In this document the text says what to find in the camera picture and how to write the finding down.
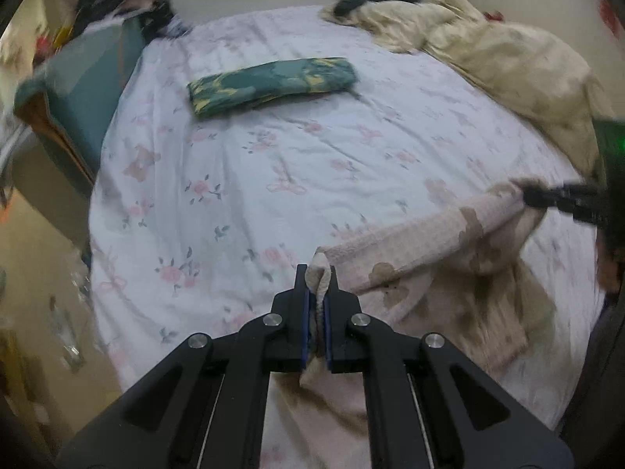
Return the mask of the person's right hand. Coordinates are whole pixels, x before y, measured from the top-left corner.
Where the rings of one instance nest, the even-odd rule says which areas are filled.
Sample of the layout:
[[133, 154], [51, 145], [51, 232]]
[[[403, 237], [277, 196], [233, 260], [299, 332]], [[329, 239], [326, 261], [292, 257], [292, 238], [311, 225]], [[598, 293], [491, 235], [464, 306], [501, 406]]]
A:
[[620, 292], [619, 264], [610, 257], [605, 249], [598, 249], [596, 280], [601, 290], [604, 290], [606, 293]]

